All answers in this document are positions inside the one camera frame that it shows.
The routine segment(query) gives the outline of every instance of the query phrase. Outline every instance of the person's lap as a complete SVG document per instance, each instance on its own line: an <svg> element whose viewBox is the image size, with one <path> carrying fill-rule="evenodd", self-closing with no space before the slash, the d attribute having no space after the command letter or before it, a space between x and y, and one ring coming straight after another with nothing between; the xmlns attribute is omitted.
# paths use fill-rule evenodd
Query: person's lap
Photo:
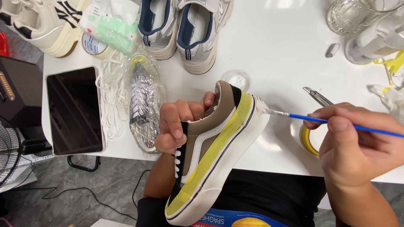
<svg viewBox="0 0 404 227"><path fill-rule="evenodd" d="M289 226L314 226L314 212L325 195L324 178L233 169L212 206L248 211ZM143 198L138 203L138 227L167 224L167 199Z"/></svg>

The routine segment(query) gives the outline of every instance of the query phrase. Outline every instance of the red bag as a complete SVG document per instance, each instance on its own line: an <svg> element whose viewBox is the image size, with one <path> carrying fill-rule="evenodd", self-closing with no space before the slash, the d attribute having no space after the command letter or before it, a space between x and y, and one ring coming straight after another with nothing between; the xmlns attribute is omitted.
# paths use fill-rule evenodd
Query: red bag
<svg viewBox="0 0 404 227"><path fill-rule="evenodd" d="M10 51L8 50L6 34L0 32L0 55L9 57Z"/></svg>

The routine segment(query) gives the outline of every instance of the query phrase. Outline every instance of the sneaker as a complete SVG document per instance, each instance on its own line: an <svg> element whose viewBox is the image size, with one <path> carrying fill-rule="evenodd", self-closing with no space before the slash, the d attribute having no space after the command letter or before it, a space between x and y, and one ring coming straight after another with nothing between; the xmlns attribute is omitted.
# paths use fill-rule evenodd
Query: sneaker
<svg viewBox="0 0 404 227"><path fill-rule="evenodd" d="M233 166L268 123L267 106L258 97L218 81L216 101L195 122L181 122L187 142L175 152L175 177L165 215L168 223L190 226L219 196Z"/></svg>
<svg viewBox="0 0 404 227"><path fill-rule="evenodd" d="M169 59L177 46L178 0L143 0L137 31L158 60Z"/></svg>
<svg viewBox="0 0 404 227"><path fill-rule="evenodd" d="M91 0L31 0L37 13L30 20L14 21L14 28L25 41L52 56L65 57L73 52L82 31L78 22Z"/></svg>
<svg viewBox="0 0 404 227"><path fill-rule="evenodd" d="M183 0L177 46L185 69L204 74L216 60L220 29L233 10L233 0Z"/></svg>
<svg viewBox="0 0 404 227"><path fill-rule="evenodd" d="M0 20L14 32L17 32L13 26L14 20L22 18L21 2L12 2L11 0L2 0L0 8Z"/></svg>
<svg viewBox="0 0 404 227"><path fill-rule="evenodd" d="M132 93L129 126L145 154L156 154L154 141L160 133L160 107L165 101L164 84L153 63L143 54L130 60Z"/></svg>

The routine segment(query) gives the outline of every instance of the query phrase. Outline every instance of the tablet screen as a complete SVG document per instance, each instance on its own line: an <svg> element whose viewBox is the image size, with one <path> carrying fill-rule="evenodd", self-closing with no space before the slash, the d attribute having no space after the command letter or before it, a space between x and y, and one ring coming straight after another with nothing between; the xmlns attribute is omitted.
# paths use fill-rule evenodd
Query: tablet screen
<svg viewBox="0 0 404 227"><path fill-rule="evenodd" d="M94 67L47 76L46 86L55 155L103 150L96 78Z"/></svg>

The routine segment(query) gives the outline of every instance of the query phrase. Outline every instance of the hand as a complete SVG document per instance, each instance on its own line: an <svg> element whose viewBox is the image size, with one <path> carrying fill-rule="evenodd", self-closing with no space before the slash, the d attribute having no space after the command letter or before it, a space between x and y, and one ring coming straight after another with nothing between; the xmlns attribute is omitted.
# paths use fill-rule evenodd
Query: hand
<svg viewBox="0 0 404 227"><path fill-rule="evenodd" d="M322 169L337 186L361 186L404 164L404 138L356 130L353 124L404 134L393 116L350 103L316 110L308 116L328 119L319 153ZM304 121L308 129L319 123Z"/></svg>
<svg viewBox="0 0 404 227"><path fill-rule="evenodd" d="M206 92L201 102L164 103L160 108L160 135L154 141L157 150L174 154L176 147L184 145L187 137L181 121L197 121L205 117L205 111L215 102L215 94Z"/></svg>

